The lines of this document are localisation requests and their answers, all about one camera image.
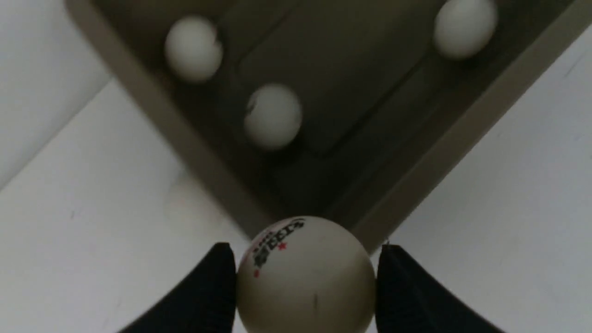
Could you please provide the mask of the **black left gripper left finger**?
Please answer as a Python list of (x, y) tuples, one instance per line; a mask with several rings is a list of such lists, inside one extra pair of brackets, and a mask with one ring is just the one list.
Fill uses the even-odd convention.
[(235, 270), (230, 244), (214, 244), (184, 280), (121, 332), (232, 332), (236, 308)]

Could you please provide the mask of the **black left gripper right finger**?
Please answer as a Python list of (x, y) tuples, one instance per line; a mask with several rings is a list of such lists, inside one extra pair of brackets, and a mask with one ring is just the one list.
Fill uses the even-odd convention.
[(376, 274), (379, 333), (500, 333), (400, 245), (384, 244)]

